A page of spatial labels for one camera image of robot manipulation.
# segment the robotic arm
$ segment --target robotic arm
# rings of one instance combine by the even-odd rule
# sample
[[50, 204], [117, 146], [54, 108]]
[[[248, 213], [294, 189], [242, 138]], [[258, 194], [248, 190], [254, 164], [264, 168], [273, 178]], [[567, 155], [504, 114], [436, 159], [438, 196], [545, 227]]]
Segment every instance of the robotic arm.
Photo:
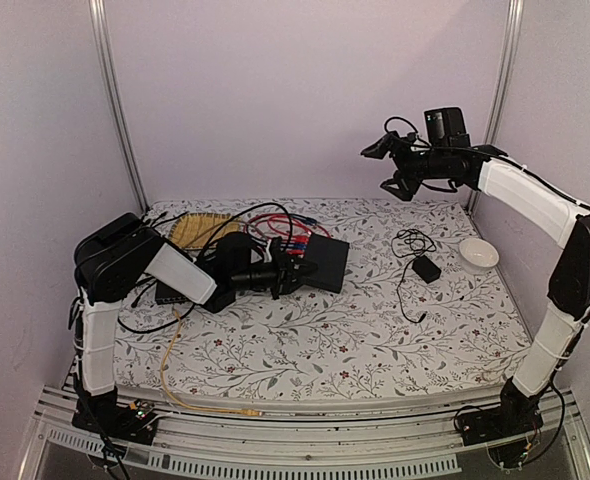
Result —
[[195, 304], [218, 312], [235, 301], [236, 290], [270, 289], [273, 298], [302, 285], [317, 266], [281, 249], [281, 239], [270, 242], [270, 262], [251, 261], [257, 250], [252, 238], [229, 233], [214, 253], [199, 263], [132, 213], [101, 228], [76, 248], [75, 281], [80, 307], [75, 324], [78, 394], [73, 425], [109, 437], [151, 444], [156, 422], [153, 406], [117, 404], [113, 378], [115, 329], [122, 301], [148, 274], [183, 294]]
[[466, 445], [532, 431], [534, 424], [541, 426], [539, 399], [590, 319], [590, 209], [492, 145], [471, 147], [459, 108], [424, 115], [430, 144], [416, 143], [417, 131], [406, 137], [387, 131], [362, 151], [369, 158], [390, 154], [393, 159], [397, 170], [382, 183], [384, 190], [409, 201], [425, 180], [447, 179], [451, 187], [467, 185], [533, 221], [562, 249], [549, 281], [544, 320], [528, 355], [504, 385], [500, 406], [458, 417]]

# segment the yellow cable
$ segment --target yellow cable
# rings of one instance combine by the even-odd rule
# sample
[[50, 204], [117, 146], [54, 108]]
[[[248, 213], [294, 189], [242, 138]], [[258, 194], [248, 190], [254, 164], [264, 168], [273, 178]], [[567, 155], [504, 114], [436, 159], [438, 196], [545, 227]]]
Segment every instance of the yellow cable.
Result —
[[179, 313], [177, 313], [177, 310], [175, 310], [175, 309], [173, 309], [173, 313], [175, 314], [175, 318], [177, 318], [177, 331], [175, 332], [175, 336], [171, 340], [171, 344], [168, 346], [168, 349], [166, 350], [166, 353], [164, 354], [164, 358], [162, 359], [162, 365], [159, 370], [159, 374], [162, 379], [162, 388], [164, 389], [164, 392], [166, 392], [166, 395], [168, 395], [168, 397], [171, 400], [173, 400], [175, 403], [177, 403], [178, 405], [181, 405], [184, 408], [188, 408], [189, 410], [197, 410], [199, 412], [211, 412], [211, 413], [236, 413], [239, 415], [247, 415], [249, 417], [259, 417], [262, 414], [262, 412], [258, 412], [257, 410], [251, 410], [251, 409], [247, 409], [247, 408], [236, 410], [236, 409], [227, 409], [227, 408], [209, 408], [209, 407], [197, 407], [195, 405], [188, 405], [188, 404], [182, 402], [180, 399], [178, 399], [175, 395], [173, 395], [171, 393], [171, 391], [168, 389], [168, 386], [166, 385], [166, 379], [164, 378], [164, 367], [166, 366], [166, 361], [168, 360], [168, 356], [170, 355], [171, 350], [173, 349], [173, 345], [175, 345], [175, 341], [179, 337], [179, 332], [182, 329], [182, 320], [179, 316]]

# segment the metal frame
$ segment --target metal frame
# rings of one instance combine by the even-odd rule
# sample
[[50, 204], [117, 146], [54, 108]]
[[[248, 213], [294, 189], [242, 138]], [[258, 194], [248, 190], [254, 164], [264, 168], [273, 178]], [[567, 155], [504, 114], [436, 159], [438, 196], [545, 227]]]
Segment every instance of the metal frame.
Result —
[[[497, 86], [495, 88], [495, 96], [493, 97], [491, 114], [488, 118], [488, 125], [486, 126], [484, 143], [492, 144], [497, 139], [497, 133], [499, 132], [499, 126], [502, 119], [502, 112], [504, 110], [504, 104], [506, 103], [508, 85], [511, 80], [511, 74], [513, 73], [515, 56], [517, 55], [517, 45], [519, 43], [523, 10], [523, 0], [510, 0], [510, 5], [508, 7], [508, 19], [506, 21], [506, 31], [504, 33], [504, 46], [502, 48], [499, 77], [497, 78]], [[469, 212], [471, 218], [475, 216], [475, 212], [477, 211], [479, 204], [479, 198], [479, 192], [474, 190], [471, 191], [468, 197], [468, 202], [466, 203], [466, 211]]]
[[[174, 406], [158, 403], [156, 411], [165, 418], [160, 420], [155, 442], [151, 447], [127, 444], [124, 463], [204, 480], [380, 480], [455, 473], [460, 471], [458, 454], [522, 438], [465, 447], [453, 430], [455, 412], [462, 404], [486, 407], [497, 401], [494, 389], [478, 390], [474, 400], [470, 393], [449, 393], [441, 397], [443, 403], [431, 402], [419, 408], [416, 399], [410, 397], [389, 400], [387, 408], [362, 405], [361, 411], [355, 405], [360, 402], [336, 401], [336, 405], [349, 406], [350, 414], [329, 409], [326, 413], [273, 412], [254, 418], [178, 412]], [[565, 391], [564, 398], [572, 464], [578, 478], [590, 480], [586, 431], [572, 393]], [[132, 400], [130, 394], [119, 398], [120, 403]], [[71, 427], [75, 407], [76, 396], [69, 386], [62, 390], [44, 388], [33, 415], [34, 441], [25, 456], [21, 480], [36, 478], [46, 442], [100, 455], [97, 435]], [[546, 394], [540, 410], [544, 431], [557, 428], [561, 412], [557, 396]]]
[[111, 113], [113, 121], [115, 122], [115, 129], [117, 130], [117, 137], [124, 157], [128, 179], [131, 188], [133, 189], [133, 195], [137, 200], [137, 205], [140, 211], [143, 213], [148, 210], [149, 203], [146, 198], [142, 179], [139, 175], [137, 162], [135, 161], [133, 145], [131, 144], [124, 109], [117, 88], [117, 77], [115, 75], [115, 65], [113, 64], [113, 54], [109, 41], [104, 0], [89, 0], [89, 3], [91, 8], [91, 22], [95, 34], [95, 44], [97, 46], [97, 55], [99, 57], [102, 78], [104, 79], [104, 86], [106, 87], [108, 103], [111, 107]]
[[[106, 22], [104, 0], [89, 0], [89, 4], [102, 78], [104, 79], [104, 85], [106, 87], [111, 113], [113, 114], [118, 140], [124, 156], [126, 171], [138, 206], [140, 210], [144, 212], [148, 210], [150, 205], [135, 160], [133, 145], [126, 124], [126, 116], [124, 115], [122, 101], [119, 95], [117, 76], [115, 74], [115, 65], [113, 63], [113, 54], [109, 40], [108, 25]], [[495, 95], [493, 97], [491, 114], [486, 127], [484, 143], [493, 143], [497, 138], [502, 111], [506, 101], [508, 84], [510, 82], [513, 64], [515, 63], [515, 56], [517, 53], [517, 45], [522, 23], [522, 11], [523, 0], [510, 0], [506, 30], [504, 33], [504, 45], [500, 61], [500, 71], [497, 79]], [[466, 204], [466, 211], [469, 212], [471, 218], [475, 215], [478, 202], [479, 192], [472, 191]]]

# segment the cable tie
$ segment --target cable tie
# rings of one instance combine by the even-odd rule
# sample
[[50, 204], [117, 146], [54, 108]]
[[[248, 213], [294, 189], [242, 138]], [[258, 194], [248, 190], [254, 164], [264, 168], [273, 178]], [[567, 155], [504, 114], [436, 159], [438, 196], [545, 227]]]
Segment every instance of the cable tie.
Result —
[[546, 353], [548, 353], [551, 357], [556, 358], [558, 360], [568, 360], [570, 358], [570, 356], [564, 356], [564, 355], [557, 355], [556, 353], [551, 352], [548, 347], [544, 346], [544, 344], [541, 342], [541, 340], [539, 340], [538, 338], [535, 338], [534, 343], [536, 343], [537, 345], [539, 345], [539, 347], [544, 350]]
[[265, 258], [266, 262], [273, 261], [273, 256], [271, 255], [271, 243], [273, 243], [273, 239], [269, 238], [268, 243], [266, 244], [266, 249], [264, 250], [264, 254], [266, 256], [266, 258]]

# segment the table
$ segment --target table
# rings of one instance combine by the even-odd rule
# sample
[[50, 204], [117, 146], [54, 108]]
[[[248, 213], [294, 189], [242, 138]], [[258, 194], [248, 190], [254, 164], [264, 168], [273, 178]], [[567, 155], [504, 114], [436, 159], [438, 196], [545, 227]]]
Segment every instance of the table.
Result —
[[[236, 213], [261, 201], [158, 202], [149, 216]], [[303, 287], [277, 301], [246, 293], [219, 314], [196, 309], [168, 361], [172, 390], [252, 400], [395, 398], [497, 385], [514, 372], [530, 342], [497, 272], [471, 275], [460, 266], [458, 243], [477, 233], [459, 204], [277, 201], [351, 244], [342, 292]], [[391, 239], [404, 228], [436, 241], [430, 258], [442, 269], [430, 285], [409, 269], [402, 285], [407, 315], [427, 313], [419, 325], [401, 316], [395, 293], [404, 263], [393, 256]], [[131, 308], [139, 292], [124, 302], [125, 324], [145, 329], [172, 320], [170, 306], [155, 304], [153, 289]], [[174, 333], [174, 327], [150, 335], [118, 327], [118, 385], [159, 389], [160, 362]]]

